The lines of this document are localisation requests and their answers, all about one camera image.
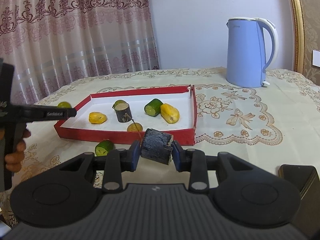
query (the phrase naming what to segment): blue kettle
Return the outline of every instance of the blue kettle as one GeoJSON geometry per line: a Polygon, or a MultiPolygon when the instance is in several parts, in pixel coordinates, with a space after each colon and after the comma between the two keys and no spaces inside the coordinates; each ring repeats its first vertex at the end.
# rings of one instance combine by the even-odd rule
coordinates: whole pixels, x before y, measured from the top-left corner
{"type": "Polygon", "coordinates": [[[228,20],[227,81],[233,85],[257,88],[270,85],[266,68],[278,54],[279,38],[275,25],[263,18],[236,17],[228,20]],[[266,62],[263,28],[272,41],[272,51],[266,62]]]}

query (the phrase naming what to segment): pink floral curtain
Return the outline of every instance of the pink floral curtain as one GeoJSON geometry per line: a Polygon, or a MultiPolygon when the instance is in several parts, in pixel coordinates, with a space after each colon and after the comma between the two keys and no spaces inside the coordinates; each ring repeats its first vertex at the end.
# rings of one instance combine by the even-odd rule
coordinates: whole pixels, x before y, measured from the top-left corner
{"type": "Polygon", "coordinates": [[[0,13],[14,103],[88,76],[159,68],[148,0],[0,0],[0,13]]]}

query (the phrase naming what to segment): white kettle handle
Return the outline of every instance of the white kettle handle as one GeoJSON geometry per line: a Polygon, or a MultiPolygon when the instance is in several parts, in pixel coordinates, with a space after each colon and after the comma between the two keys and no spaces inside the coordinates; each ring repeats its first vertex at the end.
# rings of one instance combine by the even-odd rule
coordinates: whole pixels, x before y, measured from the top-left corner
{"type": "Polygon", "coordinates": [[[272,22],[264,18],[256,18],[256,20],[258,21],[261,27],[265,28],[269,32],[271,36],[271,41],[272,41],[272,51],[271,51],[270,59],[268,60],[266,65],[262,68],[262,71],[265,72],[266,68],[270,64],[274,63],[274,61],[276,60],[276,57],[279,52],[279,37],[278,37],[278,32],[276,30],[276,26],[272,22]]]}

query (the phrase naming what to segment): finger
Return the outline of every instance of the finger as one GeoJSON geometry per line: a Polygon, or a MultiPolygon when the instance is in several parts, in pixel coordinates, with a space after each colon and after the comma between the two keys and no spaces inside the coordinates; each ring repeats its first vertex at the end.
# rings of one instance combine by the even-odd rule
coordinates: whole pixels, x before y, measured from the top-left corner
{"type": "Polygon", "coordinates": [[[23,132],[23,138],[28,138],[28,137],[30,137],[31,136],[31,132],[29,131],[29,130],[27,130],[27,129],[25,129],[25,131],[23,132]]]}
{"type": "Polygon", "coordinates": [[[21,163],[6,164],[5,167],[7,168],[8,171],[18,172],[21,170],[21,163]]]}
{"type": "Polygon", "coordinates": [[[24,150],[26,149],[26,143],[24,140],[21,140],[20,142],[18,142],[17,144],[17,148],[16,148],[16,151],[17,152],[24,152],[24,150]]]}
{"type": "Polygon", "coordinates": [[[7,154],[4,160],[7,164],[17,164],[22,162],[24,159],[24,152],[15,152],[7,154]]]}

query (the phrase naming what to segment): ornate golden frame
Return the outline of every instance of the ornate golden frame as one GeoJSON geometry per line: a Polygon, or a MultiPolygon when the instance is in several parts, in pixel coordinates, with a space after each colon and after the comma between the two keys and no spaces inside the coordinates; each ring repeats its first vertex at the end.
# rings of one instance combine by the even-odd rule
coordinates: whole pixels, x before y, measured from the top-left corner
{"type": "Polygon", "coordinates": [[[294,68],[295,72],[303,74],[305,64],[305,28],[301,0],[290,0],[294,22],[294,68]]]}

